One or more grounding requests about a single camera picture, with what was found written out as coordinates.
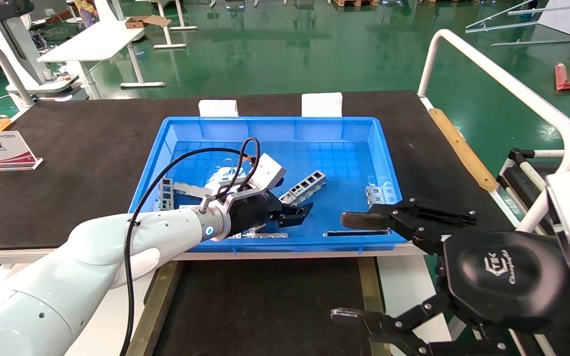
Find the person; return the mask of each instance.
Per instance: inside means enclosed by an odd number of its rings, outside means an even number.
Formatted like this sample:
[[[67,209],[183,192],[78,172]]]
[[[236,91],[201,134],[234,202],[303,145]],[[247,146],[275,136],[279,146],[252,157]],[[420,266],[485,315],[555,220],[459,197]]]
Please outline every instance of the person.
[[[92,0],[74,0],[74,4],[79,10],[79,14],[81,14],[81,18],[83,19],[83,23],[86,28],[97,22],[98,11],[95,9]]]

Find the cardboard box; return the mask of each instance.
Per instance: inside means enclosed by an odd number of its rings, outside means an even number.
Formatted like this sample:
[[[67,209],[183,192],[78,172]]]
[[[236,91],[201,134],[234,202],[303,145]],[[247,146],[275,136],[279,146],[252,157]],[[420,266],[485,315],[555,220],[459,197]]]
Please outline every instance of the cardboard box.
[[[169,23],[170,19],[152,14],[150,16],[131,16],[131,18],[125,22],[125,27],[127,27],[127,29],[142,29],[142,27],[147,27],[149,24],[167,27]]]

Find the green floor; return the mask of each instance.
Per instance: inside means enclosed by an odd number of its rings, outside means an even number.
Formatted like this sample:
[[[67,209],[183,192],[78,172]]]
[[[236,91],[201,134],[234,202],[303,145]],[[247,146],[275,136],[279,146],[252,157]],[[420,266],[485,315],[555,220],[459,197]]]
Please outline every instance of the green floor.
[[[104,99],[274,94],[349,90],[416,90],[434,32],[452,29],[570,116],[570,92],[554,91],[554,66],[566,64],[568,44],[492,47],[492,43],[570,38],[538,26],[464,34],[465,26],[502,11],[518,0],[499,2],[416,2],[390,7],[340,8],[324,0],[263,2],[229,12],[223,0],[214,9],[186,0],[185,18],[199,30],[172,32],[187,49],[154,50],[164,43],[160,28],[136,46],[147,81],[165,88],[120,90],[135,81],[126,50],[92,74]],[[125,15],[151,14],[148,2],[122,0]],[[177,23],[171,4],[166,15]],[[489,25],[520,21],[500,16]],[[450,117],[486,166],[496,172],[513,147],[559,148],[556,130],[448,44],[439,50],[427,92]]]

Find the blue plastic tray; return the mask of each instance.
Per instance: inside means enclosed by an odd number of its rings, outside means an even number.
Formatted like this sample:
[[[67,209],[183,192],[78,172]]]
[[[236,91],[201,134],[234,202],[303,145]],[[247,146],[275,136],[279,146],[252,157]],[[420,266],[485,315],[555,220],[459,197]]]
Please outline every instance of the blue plastic tray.
[[[391,187],[394,201],[401,200],[386,140],[380,122],[373,117],[301,118],[301,117],[239,117],[201,118],[169,117],[162,123],[129,212],[153,178],[178,156],[204,147],[240,149],[247,137],[261,142],[267,153],[287,169],[283,185],[273,193],[281,196],[316,169],[326,174],[327,184],[305,203],[313,201],[314,208],[301,226],[268,232],[287,232],[288,238],[225,239],[204,241],[190,252],[343,252],[392,250],[405,239],[396,233],[380,236],[323,237],[328,230],[346,230],[340,225],[344,211],[368,210],[367,185]],[[254,145],[247,153],[254,154]],[[173,181],[204,186],[213,177],[236,167],[238,156],[232,153],[209,152],[187,158],[170,172]],[[151,211],[159,190],[153,191],[143,211]],[[175,200],[179,204],[199,204],[199,201]]]

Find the red cloth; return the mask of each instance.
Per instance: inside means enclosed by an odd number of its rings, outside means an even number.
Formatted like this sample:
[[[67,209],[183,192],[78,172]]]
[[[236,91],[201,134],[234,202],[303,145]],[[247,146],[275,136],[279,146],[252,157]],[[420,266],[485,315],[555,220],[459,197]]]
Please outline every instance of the red cloth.
[[[556,65],[556,90],[570,90],[570,81],[566,78],[566,67],[563,63]]]

